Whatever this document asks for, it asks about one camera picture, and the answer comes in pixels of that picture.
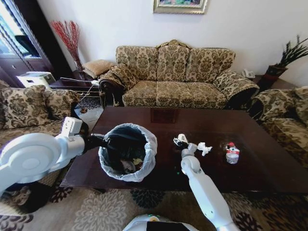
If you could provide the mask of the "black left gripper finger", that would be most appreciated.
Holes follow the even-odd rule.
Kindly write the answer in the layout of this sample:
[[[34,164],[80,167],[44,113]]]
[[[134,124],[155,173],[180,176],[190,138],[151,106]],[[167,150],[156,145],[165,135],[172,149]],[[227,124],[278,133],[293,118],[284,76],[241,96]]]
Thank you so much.
[[[104,138],[103,138],[103,147],[104,148],[114,148],[115,147],[115,138],[114,138],[114,136],[104,136]]]

